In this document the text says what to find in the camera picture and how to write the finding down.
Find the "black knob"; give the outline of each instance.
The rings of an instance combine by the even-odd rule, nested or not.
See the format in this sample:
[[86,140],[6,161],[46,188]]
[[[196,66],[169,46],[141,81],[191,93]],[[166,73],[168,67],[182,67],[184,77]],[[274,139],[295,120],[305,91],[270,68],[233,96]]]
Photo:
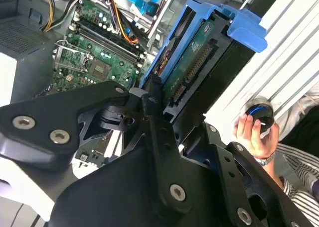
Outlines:
[[246,111],[246,114],[253,116],[253,122],[257,119],[261,122],[261,130],[263,133],[269,129],[274,124],[274,110],[268,104],[255,104],[249,107]]

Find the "metal frame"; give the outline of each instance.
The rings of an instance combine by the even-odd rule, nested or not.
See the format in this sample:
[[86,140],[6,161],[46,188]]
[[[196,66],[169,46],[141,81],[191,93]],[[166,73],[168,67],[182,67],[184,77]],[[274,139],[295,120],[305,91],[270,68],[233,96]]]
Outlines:
[[277,0],[265,14],[268,48],[252,57],[205,115],[223,141],[233,139],[234,122],[248,101],[265,97],[277,119],[319,81],[318,13],[319,0]]

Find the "ventilation grille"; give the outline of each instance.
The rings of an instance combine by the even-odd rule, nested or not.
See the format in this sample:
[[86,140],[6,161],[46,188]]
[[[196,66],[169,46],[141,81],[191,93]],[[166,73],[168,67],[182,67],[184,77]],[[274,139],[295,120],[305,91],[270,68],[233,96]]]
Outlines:
[[15,21],[0,23],[0,45],[22,54],[48,38]]

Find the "hand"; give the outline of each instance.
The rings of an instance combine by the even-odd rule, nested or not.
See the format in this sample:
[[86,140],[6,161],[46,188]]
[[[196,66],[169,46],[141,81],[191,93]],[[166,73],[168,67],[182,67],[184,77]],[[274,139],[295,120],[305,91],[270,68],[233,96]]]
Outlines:
[[268,158],[277,148],[279,138],[279,126],[274,123],[269,134],[260,139],[261,122],[256,120],[253,124],[253,117],[244,114],[234,128],[234,135],[238,141],[256,158]]

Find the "wristwatch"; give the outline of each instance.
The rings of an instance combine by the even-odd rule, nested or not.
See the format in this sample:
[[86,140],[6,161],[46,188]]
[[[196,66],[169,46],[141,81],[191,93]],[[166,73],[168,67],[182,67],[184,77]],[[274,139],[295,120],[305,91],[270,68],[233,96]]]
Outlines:
[[270,157],[268,157],[268,158],[256,158],[256,157],[254,157],[254,158],[255,158],[255,160],[256,160],[261,166],[266,166],[266,165],[268,165],[272,160],[274,160],[275,156],[276,156],[276,152],[274,151],[274,153],[271,154]]

